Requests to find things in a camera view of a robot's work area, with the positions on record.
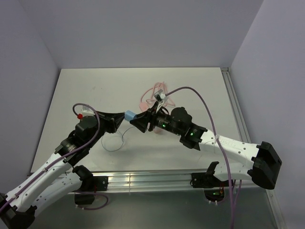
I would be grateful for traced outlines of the blue plug adapter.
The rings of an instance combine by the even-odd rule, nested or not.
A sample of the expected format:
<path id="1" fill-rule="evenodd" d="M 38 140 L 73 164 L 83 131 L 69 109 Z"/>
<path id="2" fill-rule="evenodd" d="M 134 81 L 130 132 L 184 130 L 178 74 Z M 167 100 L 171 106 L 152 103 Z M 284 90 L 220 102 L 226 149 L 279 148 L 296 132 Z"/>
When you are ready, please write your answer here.
<path id="1" fill-rule="evenodd" d="M 137 116 L 137 114 L 135 114 L 134 112 L 130 111 L 130 110 L 127 110 L 125 113 L 124 113 L 124 119 L 128 122 L 130 122 L 131 120 L 135 119 Z"/>

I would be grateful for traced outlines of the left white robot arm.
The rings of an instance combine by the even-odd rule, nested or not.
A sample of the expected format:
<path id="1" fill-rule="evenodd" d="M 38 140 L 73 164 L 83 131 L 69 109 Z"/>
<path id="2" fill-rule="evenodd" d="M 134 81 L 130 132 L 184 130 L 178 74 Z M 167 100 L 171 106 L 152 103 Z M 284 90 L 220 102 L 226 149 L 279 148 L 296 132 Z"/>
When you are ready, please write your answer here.
<path id="1" fill-rule="evenodd" d="M 84 116 L 47 161 L 22 184 L 0 195 L 0 218 L 10 229 L 27 229 L 47 206 L 66 194 L 89 190 L 93 174 L 78 162 L 105 134 L 113 134 L 124 113 Z"/>

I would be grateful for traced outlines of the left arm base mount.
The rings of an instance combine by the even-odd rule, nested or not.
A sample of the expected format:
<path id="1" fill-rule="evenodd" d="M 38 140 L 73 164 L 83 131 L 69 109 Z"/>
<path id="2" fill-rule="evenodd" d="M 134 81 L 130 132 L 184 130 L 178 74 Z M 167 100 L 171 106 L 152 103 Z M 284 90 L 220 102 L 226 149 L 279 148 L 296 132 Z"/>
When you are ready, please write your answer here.
<path id="1" fill-rule="evenodd" d="M 108 187 L 108 177 L 95 177 L 92 176 L 90 178 L 85 179 L 82 181 L 81 187 L 76 190 L 74 194 L 74 203 L 79 208 L 84 208 L 86 210 L 96 210 L 105 207 L 108 202 L 109 198 L 100 193 L 101 191 L 106 191 Z M 97 197 L 102 197 L 105 202 L 100 207 L 89 208 L 87 205 L 93 204 L 93 202 L 97 199 Z"/>

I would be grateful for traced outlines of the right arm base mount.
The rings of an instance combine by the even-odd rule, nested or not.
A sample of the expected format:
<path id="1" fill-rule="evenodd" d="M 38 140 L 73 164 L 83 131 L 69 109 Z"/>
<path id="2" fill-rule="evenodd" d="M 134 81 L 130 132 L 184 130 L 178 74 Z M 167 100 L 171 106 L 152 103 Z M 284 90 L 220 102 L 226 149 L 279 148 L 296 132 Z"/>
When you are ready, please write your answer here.
<path id="1" fill-rule="evenodd" d="M 203 188 L 208 201 L 219 202 L 225 199 L 225 187 L 229 187 L 229 181 L 220 181 L 206 172 L 191 173 L 190 185 L 193 188 Z"/>

